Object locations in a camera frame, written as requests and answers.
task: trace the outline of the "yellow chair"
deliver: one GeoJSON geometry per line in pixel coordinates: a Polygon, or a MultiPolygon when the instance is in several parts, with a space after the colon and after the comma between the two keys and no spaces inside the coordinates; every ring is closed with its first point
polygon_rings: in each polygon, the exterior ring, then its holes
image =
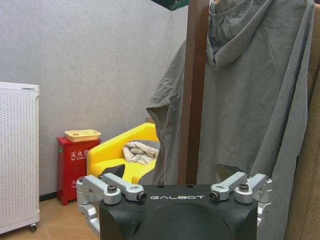
{"type": "Polygon", "coordinates": [[[155,168],[156,161],[154,160],[147,165],[137,162],[128,163],[124,159],[122,148],[133,140],[159,142],[155,125],[144,123],[92,148],[87,155],[87,174],[97,177],[106,168],[124,164],[125,170],[122,178],[130,183],[138,184],[145,174],[155,168]]]}

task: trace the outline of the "bolt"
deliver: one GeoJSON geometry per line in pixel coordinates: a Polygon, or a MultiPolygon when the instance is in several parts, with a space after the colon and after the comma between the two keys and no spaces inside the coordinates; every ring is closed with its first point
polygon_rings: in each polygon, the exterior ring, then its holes
{"type": "Polygon", "coordinates": [[[240,190],[241,192],[248,192],[248,191],[249,191],[249,186],[248,186],[248,184],[245,184],[245,183],[239,184],[239,190],[240,190]]]}
{"type": "Polygon", "coordinates": [[[219,201],[220,200],[220,194],[217,191],[211,191],[209,193],[209,198],[214,202],[219,201]]]}
{"type": "Polygon", "coordinates": [[[138,202],[142,203],[147,199],[147,194],[145,193],[145,191],[141,191],[137,194],[136,199],[138,200],[138,202]]]}
{"type": "Polygon", "coordinates": [[[107,191],[108,191],[108,193],[110,193],[110,194],[115,193],[115,192],[117,191],[117,186],[115,186],[115,185],[109,185],[109,186],[107,187],[107,191]]]}

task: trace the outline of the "caster wheel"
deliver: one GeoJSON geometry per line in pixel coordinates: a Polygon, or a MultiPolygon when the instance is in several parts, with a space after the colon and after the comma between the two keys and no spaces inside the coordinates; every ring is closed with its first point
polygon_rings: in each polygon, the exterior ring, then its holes
{"type": "Polygon", "coordinates": [[[37,224],[36,224],[36,223],[31,224],[31,225],[30,225],[30,231],[31,231],[32,233],[34,233],[36,230],[37,230],[37,224]]]}

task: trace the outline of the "hood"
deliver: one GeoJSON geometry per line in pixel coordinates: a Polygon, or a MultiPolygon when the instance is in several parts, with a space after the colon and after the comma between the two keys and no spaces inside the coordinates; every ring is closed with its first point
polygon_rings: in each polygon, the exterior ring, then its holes
{"type": "Polygon", "coordinates": [[[220,0],[210,5],[207,51],[216,68],[244,53],[272,2],[220,0]]]}

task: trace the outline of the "red cabinet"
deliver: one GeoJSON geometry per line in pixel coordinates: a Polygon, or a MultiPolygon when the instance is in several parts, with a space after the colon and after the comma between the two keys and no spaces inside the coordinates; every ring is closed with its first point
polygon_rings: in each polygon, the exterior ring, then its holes
{"type": "Polygon", "coordinates": [[[87,175],[88,151],[99,145],[101,140],[72,142],[58,137],[57,197],[65,206],[77,198],[76,182],[87,175]]]}

